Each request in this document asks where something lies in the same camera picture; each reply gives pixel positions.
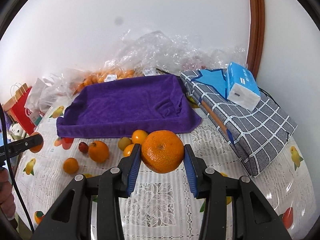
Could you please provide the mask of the left hand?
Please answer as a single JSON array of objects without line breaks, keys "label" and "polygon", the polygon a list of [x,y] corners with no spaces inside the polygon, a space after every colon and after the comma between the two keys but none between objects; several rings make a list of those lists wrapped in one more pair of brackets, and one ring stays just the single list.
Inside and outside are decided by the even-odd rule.
[{"label": "left hand", "polygon": [[12,185],[9,181],[9,172],[7,169],[3,168],[0,172],[0,182],[1,182],[1,194],[0,194],[0,204],[1,209],[7,218],[13,218],[16,211],[16,205],[14,197],[12,194]]}]

